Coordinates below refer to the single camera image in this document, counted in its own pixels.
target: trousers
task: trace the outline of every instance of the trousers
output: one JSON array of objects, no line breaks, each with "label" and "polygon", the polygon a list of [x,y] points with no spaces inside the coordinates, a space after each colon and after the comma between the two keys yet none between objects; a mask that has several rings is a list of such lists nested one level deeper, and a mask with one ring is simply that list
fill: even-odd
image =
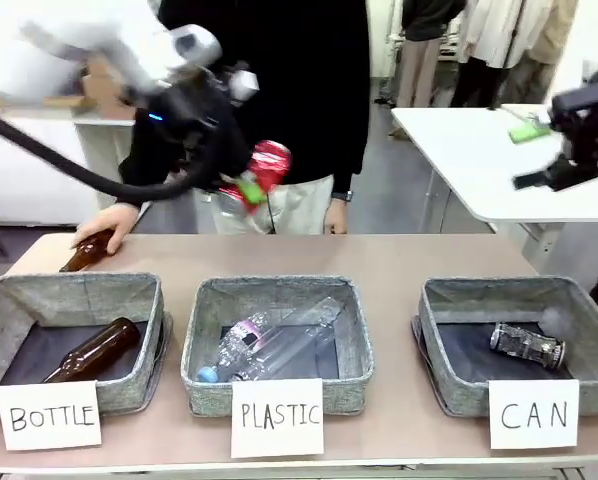
[{"label": "trousers", "polygon": [[226,214],[219,202],[212,201],[212,216],[217,232],[227,235],[242,233],[320,235],[330,206],[333,177],[329,176],[297,185],[279,185],[269,194],[268,205],[261,205],[245,218]]},{"label": "trousers", "polygon": [[543,103],[555,66],[537,62],[524,54],[510,70],[501,103]]},{"label": "trousers", "polygon": [[428,107],[437,68],[441,38],[406,40],[401,54],[401,82],[397,107]]},{"label": "trousers", "polygon": [[507,70],[489,67],[486,62],[470,57],[459,64],[457,87],[450,102],[451,107],[465,107],[473,95],[477,95],[476,106],[489,107],[503,83]]}]

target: paper sign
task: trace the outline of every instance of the paper sign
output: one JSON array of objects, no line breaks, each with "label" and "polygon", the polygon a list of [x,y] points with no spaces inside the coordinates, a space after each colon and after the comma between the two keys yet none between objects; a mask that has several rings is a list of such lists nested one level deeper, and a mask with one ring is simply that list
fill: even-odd
[{"label": "paper sign", "polygon": [[578,380],[489,382],[490,447],[574,447],[579,426]]},{"label": "paper sign", "polygon": [[8,450],[101,445],[95,382],[0,387]]},{"label": "paper sign", "polygon": [[232,383],[232,458],[321,453],[320,378]]}]

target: white desk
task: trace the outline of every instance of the white desk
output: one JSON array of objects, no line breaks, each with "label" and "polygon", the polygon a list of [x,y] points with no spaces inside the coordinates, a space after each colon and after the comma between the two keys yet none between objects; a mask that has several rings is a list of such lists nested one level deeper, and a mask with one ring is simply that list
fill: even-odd
[{"label": "white desk", "polygon": [[553,134],[514,145],[508,130],[521,120],[503,110],[410,108],[393,115],[432,165],[420,231],[431,225],[435,202],[450,190],[477,219],[494,225],[522,224],[535,242],[524,254],[541,268],[566,222],[598,222],[598,179],[553,192],[547,187],[516,191],[515,175],[544,168],[561,148]]}]

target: bottle cap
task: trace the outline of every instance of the bottle cap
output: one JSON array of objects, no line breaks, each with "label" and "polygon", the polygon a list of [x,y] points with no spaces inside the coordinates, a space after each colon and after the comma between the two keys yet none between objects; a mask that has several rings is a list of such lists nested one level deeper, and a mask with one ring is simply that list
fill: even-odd
[{"label": "bottle cap", "polygon": [[197,372],[197,381],[202,383],[217,383],[219,377],[217,372],[212,367],[201,367]]}]

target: cardboard box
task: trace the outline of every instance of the cardboard box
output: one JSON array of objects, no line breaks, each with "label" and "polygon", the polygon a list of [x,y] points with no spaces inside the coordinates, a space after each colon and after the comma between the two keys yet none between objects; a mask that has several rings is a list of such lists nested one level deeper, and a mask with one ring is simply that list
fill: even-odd
[{"label": "cardboard box", "polygon": [[108,61],[101,55],[88,59],[88,73],[93,77],[110,77]]},{"label": "cardboard box", "polygon": [[135,108],[119,101],[119,86],[110,77],[87,75],[83,78],[86,96],[96,102],[102,118],[109,120],[132,120]]}]

